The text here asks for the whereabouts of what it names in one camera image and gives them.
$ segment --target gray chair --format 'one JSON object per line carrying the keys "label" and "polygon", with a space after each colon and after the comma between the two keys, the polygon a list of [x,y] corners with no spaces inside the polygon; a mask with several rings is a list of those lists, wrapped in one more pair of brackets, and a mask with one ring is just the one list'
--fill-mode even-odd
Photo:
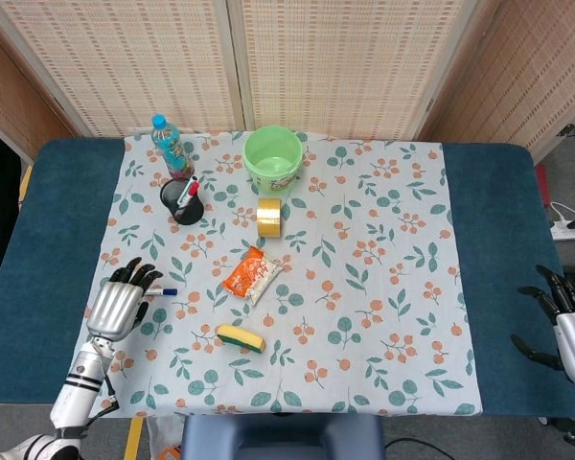
{"label": "gray chair", "polygon": [[380,417],[251,414],[189,417],[181,460],[383,460]]}

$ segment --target green plastic bucket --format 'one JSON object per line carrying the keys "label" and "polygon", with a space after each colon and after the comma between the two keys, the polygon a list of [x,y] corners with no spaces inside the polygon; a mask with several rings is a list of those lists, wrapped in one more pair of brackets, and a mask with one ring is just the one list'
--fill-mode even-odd
{"label": "green plastic bucket", "polygon": [[265,126],[249,136],[242,158],[258,189],[280,192],[294,182],[303,162],[303,147],[289,129]]}

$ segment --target sponge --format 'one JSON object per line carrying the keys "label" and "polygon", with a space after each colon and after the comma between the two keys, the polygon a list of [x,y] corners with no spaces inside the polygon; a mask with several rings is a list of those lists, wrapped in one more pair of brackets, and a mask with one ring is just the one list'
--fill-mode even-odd
{"label": "sponge", "polygon": [[218,327],[217,335],[226,343],[248,348],[252,352],[261,353],[265,350],[265,340],[259,335],[228,324],[221,324]]}

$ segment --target tape roll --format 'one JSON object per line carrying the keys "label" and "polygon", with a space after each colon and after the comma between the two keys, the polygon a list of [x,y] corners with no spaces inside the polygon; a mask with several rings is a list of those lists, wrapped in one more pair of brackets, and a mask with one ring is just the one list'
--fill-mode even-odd
{"label": "tape roll", "polygon": [[260,198],[256,217],[259,237],[281,238],[281,199]]}

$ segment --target orange snack bag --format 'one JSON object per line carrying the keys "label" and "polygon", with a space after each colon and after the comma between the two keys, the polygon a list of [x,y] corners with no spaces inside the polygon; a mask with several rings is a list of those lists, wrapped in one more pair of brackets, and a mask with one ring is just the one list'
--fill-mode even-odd
{"label": "orange snack bag", "polygon": [[234,269],[223,286],[234,295],[249,298],[256,305],[268,285],[283,270],[283,265],[268,257],[256,246],[249,246],[247,254]]}

